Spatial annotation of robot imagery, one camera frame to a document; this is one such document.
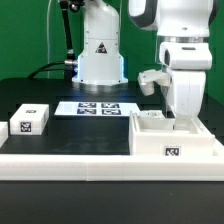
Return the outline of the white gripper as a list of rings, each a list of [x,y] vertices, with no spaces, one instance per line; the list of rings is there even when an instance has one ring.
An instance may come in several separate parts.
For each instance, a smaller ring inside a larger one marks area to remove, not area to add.
[[[159,61],[171,78],[167,103],[176,116],[174,129],[187,131],[189,117],[197,117],[203,100],[206,70],[212,66],[207,43],[162,42]]]

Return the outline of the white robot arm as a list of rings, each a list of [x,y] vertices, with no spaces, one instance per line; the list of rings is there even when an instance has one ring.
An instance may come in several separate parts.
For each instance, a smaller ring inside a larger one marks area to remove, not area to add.
[[[174,127],[184,130],[201,109],[212,55],[205,41],[218,0],[128,0],[128,15],[140,29],[157,32],[159,71],[141,72],[144,95],[156,84],[175,116]],[[75,84],[92,88],[125,83],[119,54],[119,15],[103,0],[84,0],[84,49],[78,57]]]

